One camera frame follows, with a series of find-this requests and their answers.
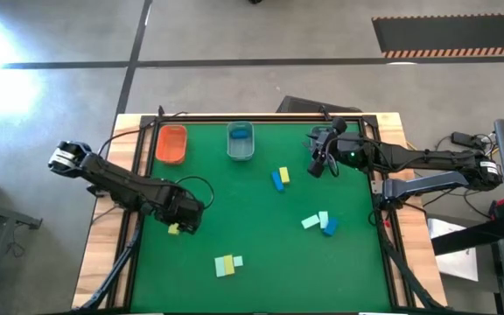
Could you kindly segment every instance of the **wooden table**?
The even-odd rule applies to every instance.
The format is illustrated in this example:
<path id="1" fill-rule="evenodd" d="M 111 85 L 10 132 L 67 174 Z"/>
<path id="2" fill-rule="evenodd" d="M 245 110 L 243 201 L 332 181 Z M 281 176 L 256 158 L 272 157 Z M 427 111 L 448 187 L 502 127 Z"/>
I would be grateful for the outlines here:
<path id="1" fill-rule="evenodd" d="M 225 116 L 235 116 L 239 114 L 223 114 Z M 256 115 L 276 115 L 276 114 L 256 114 Z M 311 114 L 289 114 L 285 115 L 311 115 Z M 354 116 L 355 114 L 346 113 L 345 116 Z M 376 115 L 378 119 L 380 137 L 383 142 L 389 144 L 400 144 L 406 147 L 406 139 L 403 134 L 402 122 L 398 113 L 363 113 L 358 115 Z M 116 120 L 114 134 L 120 134 L 126 131 L 136 130 L 142 115 L 119 115 Z M 136 148 L 137 134 L 118 137 L 110 145 L 108 160 L 114 164 L 120 165 L 130 170 Z M 147 136 L 143 145 L 143 154 L 141 160 L 140 174 L 144 172 L 146 157 L 149 148 L 150 137 Z M 395 174 L 390 174 L 391 178 L 413 179 L 412 170 L 404 170 Z M 421 206 L 419 198 L 411 198 L 409 203 Z M 113 206 L 110 199 L 98 199 L 94 208 L 94 216 L 102 214 Z M 100 218 L 89 230 L 85 255 L 80 268 L 79 280 L 73 297 L 73 307 L 83 305 L 102 284 L 106 275 L 114 262 L 116 245 L 122 221 L 123 211 L 113 210 L 111 213 Z M 405 207 L 397 212 L 403 247 L 407 262 L 411 270 L 419 279 L 423 287 L 440 304 L 446 305 L 445 292 L 438 273 L 437 262 L 431 246 L 431 239 L 427 229 L 424 214 L 409 207 Z M 120 277 L 117 296 L 117 304 L 121 304 L 123 293 L 125 292 L 125 280 L 127 278 L 127 269 Z M 396 267 L 393 267 L 395 275 L 395 287 L 398 294 L 400 305 L 406 305 L 406 299 L 403 295 L 403 281 Z"/>

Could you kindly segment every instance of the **black metal frame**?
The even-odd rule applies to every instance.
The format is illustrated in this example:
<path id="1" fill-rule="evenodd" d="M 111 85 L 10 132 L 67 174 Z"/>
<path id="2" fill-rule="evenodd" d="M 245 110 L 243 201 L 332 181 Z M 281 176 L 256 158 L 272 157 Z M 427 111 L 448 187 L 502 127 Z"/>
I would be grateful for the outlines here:
<path id="1" fill-rule="evenodd" d="M 147 164 L 145 166 L 145 173 L 144 176 L 149 177 L 151 175 L 151 170 L 154 162 L 154 155 L 153 152 L 156 149 L 157 146 L 157 140 L 158 140 L 158 132 L 161 128 L 161 115 L 162 113 L 159 113 L 159 116 L 156 115 L 144 115 L 141 118 L 140 122 L 140 127 L 143 127 L 149 123 L 150 120 L 155 120 L 157 123 L 155 123 L 153 129 L 151 130 L 151 136 L 150 136 L 150 149 L 148 152 L 148 157 L 147 157 Z M 378 123 L 376 120 L 376 116 L 374 115 L 342 115 L 341 117 L 345 118 L 349 123 L 354 122 L 358 123 L 361 133 L 363 135 L 366 135 L 366 127 L 369 127 L 372 129 L 373 136 L 375 140 L 381 140 L 380 139 L 380 131 L 378 128 Z M 298 122 L 298 123 L 315 123 L 320 121 L 321 123 L 325 122 L 325 118 L 322 115 L 239 115 L 239 116 L 231 116 L 231 115 L 193 115 L 191 117 L 184 117 L 184 116 L 177 116 L 173 118 L 169 118 L 169 122 L 175 123 L 175 122 L 184 122 L 184 123 L 199 123 L 199 122 L 231 122 L 234 119 L 238 120 L 243 120 L 243 121 L 253 121 L 253 122 L 263 122 L 263 123 L 269 123 L 269 122 L 284 122 L 284 121 L 293 121 L 293 122 Z M 139 136 L 137 138 L 136 142 L 136 151 L 134 154 L 134 161 L 132 164 L 132 171 L 137 172 L 139 170 L 140 165 L 140 160 L 142 156 L 142 152 L 144 149 L 144 139 L 146 136 L 147 130 L 144 129 L 142 132 L 139 133 Z M 375 180 L 374 174 L 370 174 L 367 176 L 367 183 L 370 187 L 371 181 Z M 141 215 L 140 213 L 137 215 L 137 220 L 139 221 L 140 224 L 140 233 L 143 234 L 143 229 L 144 229 L 144 216 Z M 396 246 L 396 249 L 402 254 L 402 258 L 405 261 L 406 256 L 405 252 L 403 249 L 403 242 L 402 242 L 402 237 L 400 233 L 400 226 L 399 226 L 399 221 L 397 219 L 396 213 L 392 212 L 389 215 L 389 221 L 392 227 L 393 231 L 393 237 L 394 237 L 394 244 Z M 130 224 L 130 216 L 129 215 L 124 215 L 122 217 L 122 223 L 121 223 L 121 228 L 120 228 L 120 236 L 118 238 L 118 244 L 116 247 L 116 256 L 119 256 L 124 249 L 125 246 L 125 241 L 127 239 L 127 233 L 128 233 L 128 226 Z M 378 229 L 376 228 L 374 230 L 378 234 L 378 239 L 379 243 L 382 245 L 383 239 L 382 239 L 382 234 L 379 233 Z M 122 303 L 122 309 L 123 310 L 129 310 L 131 306 L 131 299 L 133 295 L 133 286 L 135 282 L 135 276 L 136 276 L 136 266 L 137 266 L 137 260 L 138 260 L 138 254 L 139 254 L 139 245 L 138 243 L 135 246 L 135 252 L 134 255 L 131 258 L 131 264 L 129 265 L 129 271 L 128 271 L 128 278 L 127 278 L 127 283 L 126 283 L 126 291 L 124 293 L 124 299 Z M 388 287 L 388 300 L 390 302 L 390 305 L 392 308 L 398 307 L 398 299 L 397 299 L 397 292 L 396 292 L 396 287 L 395 287 L 395 282 L 394 282 L 394 275 L 392 273 L 392 263 L 390 261 L 390 258 L 388 255 L 384 252 L 381 246 L 381 258 L 382 258 L 382 264 L 384 267 L 384 273 L 386 277 L 386 282 L 387 282 L 387 287 Z M 114 308 L 116 304 L 116 286 L 117 286 L 117 279 L 115 280 L 116 283 L 113 285 L 113 290 L 110 291 L 108 294 L 108 300 L 107 300 L 107 308 Z M 403 288 L 404 288 L 404 295 L 406 297 L 406 301 L 408 303 L 408 307 L 412 308 L 415 307 L 415 299 L 413 297 L 413 292 L 411 291 L 407 281 L 405 279 L 403 281 Z"/>

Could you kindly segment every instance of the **gray floor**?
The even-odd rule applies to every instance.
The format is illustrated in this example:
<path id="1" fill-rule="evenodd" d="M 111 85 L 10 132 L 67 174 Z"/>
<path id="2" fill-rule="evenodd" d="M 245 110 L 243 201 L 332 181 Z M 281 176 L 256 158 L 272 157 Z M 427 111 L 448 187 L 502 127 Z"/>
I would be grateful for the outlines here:
<path id="1" fill-rule="evenodd" d="M 142 6 L 0 0 L 0 62 L 127 60 Z M 380 57 L 371 17 L 487 12 L 504 12 L 504 0 L 156 0 L 140 60 Z M 27 251 L 0 269 L 0 314 L 70 306 L 95 200 L 46 163 L 60 140 L 97 147 L 109 136 L 124 74 L 0 71 L 0 204 L 44 218 L 39 231 L 17 231 Z M 453 130 L 493 129 L 504 117 L 504 64 L 139 69 L 127 112 L 273 112 L 285 95 L 400 112 L 408 139 L 426 148 Z M 502 197 L 500 187 L 471 200 L 486 209 Z M 457 197 L 428 210 L 480 220 Z M 444 286 L 451 306 L 494 312 L 484 288 L 448 276 Z"/>

